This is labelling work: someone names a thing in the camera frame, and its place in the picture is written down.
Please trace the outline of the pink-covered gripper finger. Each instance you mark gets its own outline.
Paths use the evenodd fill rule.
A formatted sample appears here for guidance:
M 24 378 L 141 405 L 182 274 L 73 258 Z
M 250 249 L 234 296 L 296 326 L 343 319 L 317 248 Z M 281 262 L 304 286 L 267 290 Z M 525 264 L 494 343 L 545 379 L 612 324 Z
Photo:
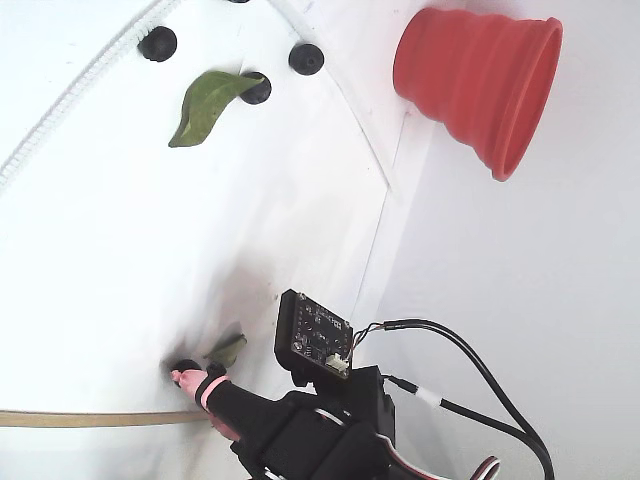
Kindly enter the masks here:
M 199 368 L 173 367 L 171 380 L 206 413 L 231 427 L 243 443 L 294 443 L 300 440 L 300 407 L 295 391 L 272 400 L 234 384 L 227 375 Z
M 231 442 L 237 442 L 240 440 L 240 436 L 228 425 L 222 422 L 218 417 L 214 414 L 209 413 L 209 420 L 214 429 L 216 429 L 224 438 L 230 440 Z

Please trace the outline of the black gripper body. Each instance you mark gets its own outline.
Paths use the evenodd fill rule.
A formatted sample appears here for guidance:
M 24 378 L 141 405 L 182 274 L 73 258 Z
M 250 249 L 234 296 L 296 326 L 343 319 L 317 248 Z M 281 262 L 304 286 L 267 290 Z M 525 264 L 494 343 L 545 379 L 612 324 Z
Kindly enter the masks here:
M 355 387 L 344 395 L 296 392 L 300 440 L 233 442 L 232 451 L 253 479 L 389 479 L 391 397 L 382 387 Z

